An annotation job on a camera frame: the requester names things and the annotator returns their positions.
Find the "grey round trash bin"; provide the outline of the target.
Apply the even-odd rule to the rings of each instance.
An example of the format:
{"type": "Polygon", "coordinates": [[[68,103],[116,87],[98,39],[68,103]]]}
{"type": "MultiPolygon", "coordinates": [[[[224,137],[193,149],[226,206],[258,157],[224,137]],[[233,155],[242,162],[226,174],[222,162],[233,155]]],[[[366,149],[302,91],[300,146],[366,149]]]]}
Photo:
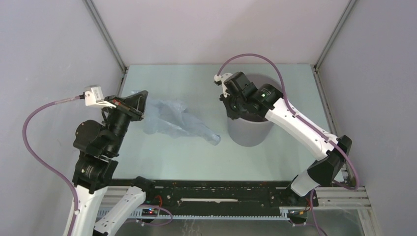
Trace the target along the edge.
{"type": "MultiPolygon", "coordinates": [[[[282,90],[280,84],[272,77],[264,74],[248,73],[247,78],[257,88],[264,84],[270,84],[282,90]]],[[[230,138],[243,147],[254,147],[262,143],[274,124],[265,118],[247,114],[239,119],[227,119],[227,128],[230,138]]]]}

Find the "light blue plastic trash bag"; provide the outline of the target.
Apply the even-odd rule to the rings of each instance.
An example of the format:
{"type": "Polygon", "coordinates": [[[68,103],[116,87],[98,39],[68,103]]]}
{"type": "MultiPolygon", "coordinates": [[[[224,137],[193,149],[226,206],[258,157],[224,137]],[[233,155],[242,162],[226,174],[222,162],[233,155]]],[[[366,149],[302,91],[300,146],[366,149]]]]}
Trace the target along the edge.
{"type": "Polygon", "coordinates": [[[216,146],[221,136],[200,118],[189,112],[181,100],[160,99],[149,94],[146,99],[144,119],[137,125],[147,135],[163,134],[173,139],[197,137],[216,146]]]}

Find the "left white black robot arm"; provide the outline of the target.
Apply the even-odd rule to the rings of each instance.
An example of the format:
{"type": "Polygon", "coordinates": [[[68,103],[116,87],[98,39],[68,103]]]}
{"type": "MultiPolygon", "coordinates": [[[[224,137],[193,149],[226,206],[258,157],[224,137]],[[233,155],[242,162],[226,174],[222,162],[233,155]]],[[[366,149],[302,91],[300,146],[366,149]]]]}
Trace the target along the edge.
{"type": "Polygon", "coordinates": [[[75,215],[66,226],[70,236],[113,236],[128,216],[141,204],[155,200],[154,181],[136,177],[114,207],[97,221],[96,217],[118,166],[123,139],[131,122],[144,118],[148,91],[127,97],[103,96],[99,86],[91,86],[82,98],[88,107],[100,108],[103,122],[87,120],[76,129],[73,146],[79,150],[72,182],[77,197],[75,215]]]}

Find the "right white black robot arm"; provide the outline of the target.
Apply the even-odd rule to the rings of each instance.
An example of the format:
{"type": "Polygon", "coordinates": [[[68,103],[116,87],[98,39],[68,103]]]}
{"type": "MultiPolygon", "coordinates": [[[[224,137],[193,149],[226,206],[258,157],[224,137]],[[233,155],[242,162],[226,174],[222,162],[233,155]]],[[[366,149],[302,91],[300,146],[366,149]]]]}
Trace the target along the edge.
{"type": "Polygon", "coordinates": [[[311,190],[332,184],[351,149],[348,136],[337,137],[324,131],[286,102],[279,88],[269,83],[258,87],[243,72],[216,75],[214,82],[222,87],[219,99],[227,117],[235,120],[250,115],[266,119],[292,135],[315,158],[287,187],[288,203],[298,206],[311,190]]]}

